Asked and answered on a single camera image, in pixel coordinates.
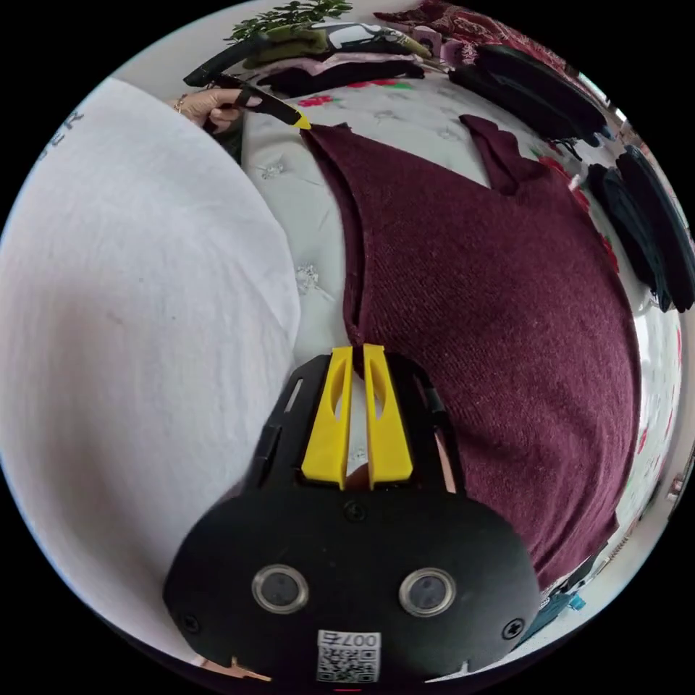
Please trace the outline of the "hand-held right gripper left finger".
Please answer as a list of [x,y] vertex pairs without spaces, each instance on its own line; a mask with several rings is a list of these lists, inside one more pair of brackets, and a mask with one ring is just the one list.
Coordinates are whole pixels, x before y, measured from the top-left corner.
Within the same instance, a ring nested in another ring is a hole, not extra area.
[[303,477],[343,490],[347,478],[353,380],[353,349],[332,351],[310,437],[301,464]]

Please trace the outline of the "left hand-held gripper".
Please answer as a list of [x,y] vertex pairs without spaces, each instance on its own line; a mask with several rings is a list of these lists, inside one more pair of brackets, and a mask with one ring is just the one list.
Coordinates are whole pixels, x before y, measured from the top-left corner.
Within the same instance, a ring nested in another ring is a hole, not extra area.
[[281,117],[283,123],[299,130],[310,130],[312,128],[311,122],[304,113],[296,109],[289,109],[289,105],[284,101],[255,87],[248,81],[231,75],[217,75],[214,78],[214,87],[225,90],[238,90],[240,92],[236,101],[228,103],[228,106],[235,108],[243,107],[259,114]]

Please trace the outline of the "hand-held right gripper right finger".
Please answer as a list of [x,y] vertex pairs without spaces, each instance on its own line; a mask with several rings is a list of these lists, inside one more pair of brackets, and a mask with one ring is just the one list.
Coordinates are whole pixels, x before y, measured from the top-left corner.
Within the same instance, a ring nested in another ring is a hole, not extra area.
[[410,480],[413,463],[384,348],[363,346],[369,488]]

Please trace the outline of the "person's left hand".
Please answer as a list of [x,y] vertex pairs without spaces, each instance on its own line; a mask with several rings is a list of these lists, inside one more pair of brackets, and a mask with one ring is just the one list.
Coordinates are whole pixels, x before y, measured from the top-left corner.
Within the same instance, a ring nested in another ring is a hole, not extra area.
[[199,127],[210,122],[213,134],[218,134],[229,130],[239,120],[241,112],[235,104],[240,94],[239,89],[213,88],[184,94],[169,105]]

